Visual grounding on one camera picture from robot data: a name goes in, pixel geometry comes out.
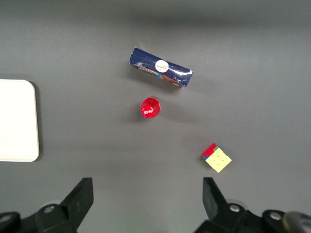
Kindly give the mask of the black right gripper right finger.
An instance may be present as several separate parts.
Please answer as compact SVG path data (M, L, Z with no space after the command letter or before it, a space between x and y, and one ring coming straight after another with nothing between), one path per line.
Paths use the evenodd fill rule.
M283 211L266 210L257 216L237 203L228 203L213 178L203 178L203 205L208 219L196 233L283 233Z

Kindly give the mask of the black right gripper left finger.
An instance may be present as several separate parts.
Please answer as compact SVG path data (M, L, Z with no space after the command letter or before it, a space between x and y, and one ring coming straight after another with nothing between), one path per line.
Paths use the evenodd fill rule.
M94 202L92 178L82 178L60 202L22 219L18 212L0 214L2 233L76 233Z

